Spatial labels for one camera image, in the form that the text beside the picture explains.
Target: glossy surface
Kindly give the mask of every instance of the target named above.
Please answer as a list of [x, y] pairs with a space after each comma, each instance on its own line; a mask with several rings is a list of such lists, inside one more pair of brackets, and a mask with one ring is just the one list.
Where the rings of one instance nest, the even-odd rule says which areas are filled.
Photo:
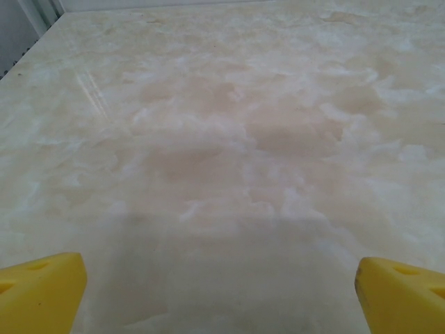
[[401, 2], [64, 15], [0, 81], [0, 265], [80, 251], [75, 333], [367, 333], [360, 258], [445, 271], [445, 10]]

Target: polished marble surface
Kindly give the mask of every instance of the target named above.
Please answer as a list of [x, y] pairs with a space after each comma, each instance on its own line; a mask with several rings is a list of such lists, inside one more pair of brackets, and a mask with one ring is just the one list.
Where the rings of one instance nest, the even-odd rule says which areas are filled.
[[0, 265], [82, 252], [74, 333], [367, 333], [445, 271], [445, 6], [70, 13], [0, 81]]

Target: marble slab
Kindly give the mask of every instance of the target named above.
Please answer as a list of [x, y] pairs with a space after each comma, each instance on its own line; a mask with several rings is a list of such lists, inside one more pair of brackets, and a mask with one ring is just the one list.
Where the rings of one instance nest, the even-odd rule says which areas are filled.
[[445, 5], [68, 13], [0, 81], [0, 266], [80, 251], [97, 333], [368, 333], [445, 271]]

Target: white wall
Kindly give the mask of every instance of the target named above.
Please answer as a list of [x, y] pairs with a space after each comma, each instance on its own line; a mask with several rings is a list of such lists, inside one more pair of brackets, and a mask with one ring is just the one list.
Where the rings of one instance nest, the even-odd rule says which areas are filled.
[[0, 77], [39, 36], [17, 0], [0, 0]]
[[246, 1], [249, 0], [60, 0], [67, 12]]

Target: wall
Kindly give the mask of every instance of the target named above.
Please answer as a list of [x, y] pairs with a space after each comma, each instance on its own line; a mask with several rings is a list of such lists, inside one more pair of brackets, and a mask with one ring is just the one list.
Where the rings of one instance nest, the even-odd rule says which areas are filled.
[[18, 61], [39, 36], [17, 0], [1, 0], [0, 77]]
[[245, 1], [249, 0], [60, 0], [67, 12]]

